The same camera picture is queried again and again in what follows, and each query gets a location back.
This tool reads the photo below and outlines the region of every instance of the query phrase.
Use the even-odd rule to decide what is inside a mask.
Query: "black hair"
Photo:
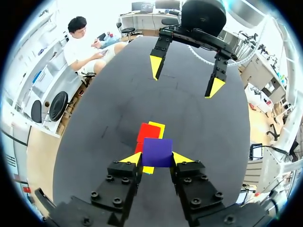
[[[68,24],[68,31],[70,33],[75,33],[75,31],[80,30],[86,26],[86,19],[84,17],[75,17]]]

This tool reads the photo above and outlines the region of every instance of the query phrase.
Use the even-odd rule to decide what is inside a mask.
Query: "smartphone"
[[[100,51],[100,54],[105,55],[107,52],[108,52],[108,50],[102,50],[102,51]]]

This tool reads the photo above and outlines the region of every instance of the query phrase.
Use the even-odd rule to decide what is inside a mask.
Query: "shorts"
[[[107,53],[104,55],[103,58],[101,59],[96,59],[96,60],[92,60],[90,62],[88,62],[86,65],[84,65],[81,69],[79,69],[77,72],[84,76],[86,74],[90,74],[90,73],[94,73],[94,66],[96,61],[102,60],[105,61],[106,64],[110,62],[110,60],[113,59],[113,57],[116,55],[115,54],[115,45],[110,45],[106,48],[104,48],[103,50],[108,50]]]

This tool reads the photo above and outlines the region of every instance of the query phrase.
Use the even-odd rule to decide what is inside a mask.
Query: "yellow block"
[[[210,95],[209,97],[206,97],[206,98],[211,98],[214,96],[214,94],[217,93],[218,90],[220,90],[220,88],[225,84],[224,81],[218,79],[218,78],[215,78],[214,79],[214,83],[213,83],[213,86],[212,86],[212,89],[210,91]]]
[[[155,80],[158,80],[158,79],[156,78],[156,75],[157,75],[158,69],[159,69],[159,67],[160,67],[162,58],[150,55],[150,59],[151,59],[152,77],[153,77]]]
[[[154,167],[144,166],[143,167],[143,173],[153,174],[154,169],[155,169]]]
[[[138,152],[130,157],[127,157],[127,158],[121,160],[120,162],[131,162],[131,163],[135,163],[137,165],[141,154],[142,154],[142,152]]]
[[[173,152],[173,154],[174,154],[174,160],[175,160],[176,164],[182,163],[182,162],[194,162],[193,160],[191,160],[187,157],[184,157],[180,154],[177,154],[176,152]]]
[[[156,122],[148,122],[148,124],[154,125],[154,126],[157,126],[157,127],[161,128],[160,134],[159,134],[159,139],[162,139],[163,138],[163,134],[164,134],[165,124],[160,124],[160,123],[156,123]]]

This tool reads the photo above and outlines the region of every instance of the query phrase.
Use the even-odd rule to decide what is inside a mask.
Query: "screw head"
[[[96,198],[99,196],[98,192],[91,192],[90,194],[91,198]]]
[[[107,176],[106,176],[106,180],[107,180],[108,182],[110,182],[110,181],[113,181],[114,178],[113,178],[112,175],[107,175]]]
[[[120,199],[119,197],[115,197],[113,199],[113,204],[114,204],[115,207],[121,206],[122,205],[122,199]]]
[[[84,216],[81,219],[81,223],[84,226],[91,226],[93,224],[93,220],[89,216]]]
[[[208,180],[208,177],[206,175],[201,175],[200,178],[201,178],[201,180],[204,180],[204,181]]]
[[[189,184],[192,182],[191,178],[187,177],[183,180],[184,184]]]
[[[124,177],[122,179],[122,184],[129,184],[129,183],[130,183],[130,180],[127,177]]]
[[[236,217],[232,214],[229,214],[224,218],[224,223],[227,225],[231,225],[235,222],[236,222]]]
[[[214,196],[218,199],[221,199],[221,198],[223,198],[223,193],[222,192],[217,192]]]
[[[201,205],[200,198],[194,198],[190,201],[190,206],[192,206],[192,207],[199,207],[200,205]]]

